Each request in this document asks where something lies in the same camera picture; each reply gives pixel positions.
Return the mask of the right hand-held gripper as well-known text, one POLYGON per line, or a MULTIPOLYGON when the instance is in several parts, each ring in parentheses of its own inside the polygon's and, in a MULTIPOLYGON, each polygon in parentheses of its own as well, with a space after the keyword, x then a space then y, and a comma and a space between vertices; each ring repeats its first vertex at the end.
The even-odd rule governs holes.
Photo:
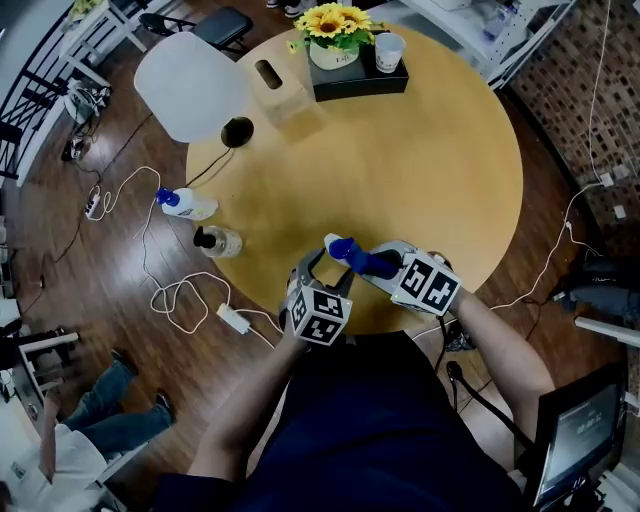
POLYGON ((367 283, 382 290, 396 305, 443 316, 461 281, 443 261, 403 240, 385 242, 370 253, 392 265, 404 265, 392 278, 361 274, 367 283))

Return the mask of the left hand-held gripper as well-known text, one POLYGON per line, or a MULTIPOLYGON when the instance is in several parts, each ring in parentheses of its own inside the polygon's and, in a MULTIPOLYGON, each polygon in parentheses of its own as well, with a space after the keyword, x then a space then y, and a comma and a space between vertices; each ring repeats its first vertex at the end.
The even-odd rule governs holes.
POLYGON ((312 250, 292 270, 278 323, 284 329, 290 320, 297 338, 330 346, 348 323, 353 304, 348 296, 355 275, 347 268, 334 285, 322 284, 312 270, 324 253, 325 248, 312 250))

